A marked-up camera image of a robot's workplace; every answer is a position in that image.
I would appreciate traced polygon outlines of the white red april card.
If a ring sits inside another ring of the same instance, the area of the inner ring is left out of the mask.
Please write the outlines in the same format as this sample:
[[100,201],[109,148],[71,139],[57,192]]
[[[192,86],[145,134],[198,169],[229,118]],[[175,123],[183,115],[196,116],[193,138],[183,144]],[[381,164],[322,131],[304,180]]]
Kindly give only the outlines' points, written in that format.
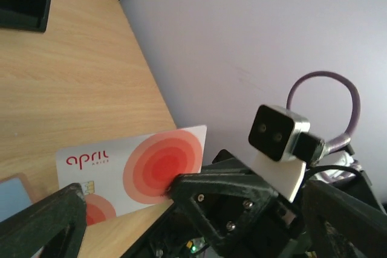
[[200,172],[206,133],[199,125],[58,150],[59,186],[82,186],[89,226],[162,203],[177,175]]

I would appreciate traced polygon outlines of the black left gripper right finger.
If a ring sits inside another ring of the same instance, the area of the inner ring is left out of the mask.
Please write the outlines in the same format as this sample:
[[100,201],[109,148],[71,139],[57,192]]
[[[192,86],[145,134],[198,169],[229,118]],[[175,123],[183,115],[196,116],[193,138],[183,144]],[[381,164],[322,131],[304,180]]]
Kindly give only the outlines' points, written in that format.
[[302,214],[317,257],[386,257],[386,214],[322,181],[307,181]]

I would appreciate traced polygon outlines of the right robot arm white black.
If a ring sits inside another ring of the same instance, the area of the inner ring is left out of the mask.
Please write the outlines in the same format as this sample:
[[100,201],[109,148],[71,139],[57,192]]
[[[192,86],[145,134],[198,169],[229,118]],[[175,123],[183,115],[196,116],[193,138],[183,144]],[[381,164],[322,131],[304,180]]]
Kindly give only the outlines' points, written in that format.
[[125,257],[386,256],[386,211],[364,171],[331,184],[308,176],[291,203],[221,150],[168,193],[172,206]]

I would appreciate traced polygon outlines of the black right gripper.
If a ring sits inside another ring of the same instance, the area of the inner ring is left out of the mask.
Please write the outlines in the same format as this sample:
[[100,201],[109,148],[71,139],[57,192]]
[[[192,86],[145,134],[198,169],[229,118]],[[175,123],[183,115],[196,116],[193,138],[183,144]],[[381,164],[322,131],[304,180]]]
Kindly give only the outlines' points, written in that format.
[[167,195],[172,205],[125,257],[304,257],[310,246],[299,209],[227,150]]

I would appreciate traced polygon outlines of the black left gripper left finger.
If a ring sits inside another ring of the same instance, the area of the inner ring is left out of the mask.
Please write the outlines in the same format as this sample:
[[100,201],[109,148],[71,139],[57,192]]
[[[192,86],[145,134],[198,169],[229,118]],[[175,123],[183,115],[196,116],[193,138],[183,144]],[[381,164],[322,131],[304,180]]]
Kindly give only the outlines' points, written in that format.
[[1,222],[1,257],[77,257],[85,230],[85,197],[72,183]]

